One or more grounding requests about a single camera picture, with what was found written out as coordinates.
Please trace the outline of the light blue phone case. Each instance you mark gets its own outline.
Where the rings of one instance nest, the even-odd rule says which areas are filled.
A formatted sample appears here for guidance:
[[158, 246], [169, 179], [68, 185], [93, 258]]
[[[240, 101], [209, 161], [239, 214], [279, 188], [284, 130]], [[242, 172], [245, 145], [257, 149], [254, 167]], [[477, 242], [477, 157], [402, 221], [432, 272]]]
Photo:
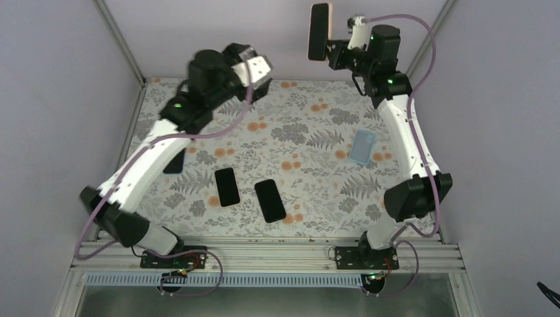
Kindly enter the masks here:
[[360, 165], [367, 165], [372, 155], [374, 142], [375, 134], [373, 132], [359, 129], [349, 152], [349, 160]]

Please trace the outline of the blue smartphone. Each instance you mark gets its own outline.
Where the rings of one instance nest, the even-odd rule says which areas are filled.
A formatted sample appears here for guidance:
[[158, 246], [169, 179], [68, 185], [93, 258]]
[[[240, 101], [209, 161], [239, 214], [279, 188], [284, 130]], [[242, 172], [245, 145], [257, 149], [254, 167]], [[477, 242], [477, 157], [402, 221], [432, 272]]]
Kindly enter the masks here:
[[182, 149], [163, 169], [163, 173], [167, 175], [183, 173], [185, 159], [185, 149]]

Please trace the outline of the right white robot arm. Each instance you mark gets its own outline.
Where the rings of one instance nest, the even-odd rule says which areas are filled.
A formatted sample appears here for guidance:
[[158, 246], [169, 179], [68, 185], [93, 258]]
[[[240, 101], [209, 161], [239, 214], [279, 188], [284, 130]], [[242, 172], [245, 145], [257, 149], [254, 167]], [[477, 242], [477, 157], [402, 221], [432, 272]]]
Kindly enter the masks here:
[[451, 175], [440, 171], [423, 137], [409, 78], [396, 69], [400, 40], [398, 28], [380, 24], [371, 29], [356, 26], [348, 40], [326, 41], [329, 66], [348, 69], [364, 81], [359, 93], [371, 99], [387, 127], [402, 178], [384, 193], [387, 214], [380, 218], [380, 226], [367, 230], [359, 241], [357, 258], [367, 269], [382, 262], [382, 251], [393, 248], [406, 228], [426, 236], [411, 223], [412, 218], [435, 213], [436, 233], [440, 204], [453, 184]]

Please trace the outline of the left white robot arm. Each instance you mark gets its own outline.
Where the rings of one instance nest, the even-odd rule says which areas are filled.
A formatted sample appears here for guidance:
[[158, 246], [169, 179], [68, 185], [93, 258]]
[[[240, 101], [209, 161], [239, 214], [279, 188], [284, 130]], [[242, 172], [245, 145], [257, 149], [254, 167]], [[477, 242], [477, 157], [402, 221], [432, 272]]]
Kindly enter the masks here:
[[268, 93], [272, 71], [267, 56], [249, 45], [233, 43], [221, 52], [196, 52], [187, 65], [187, 78], [177, 86], [133, 154], [101, 185], [87, 186], [80, 193], [89, 213], [87, 223], [106, 231], [113, 243], [144, 248], [166, 267], [179, 265], [184, 258], [184, 241], [140, 215], [139, 202], [192, 141], [207, 138], [203, 129], [212, 121], [213, 112], [233, 98], [243, 103], [242, 110], [214, 137], [236, 129], [250, 106]]

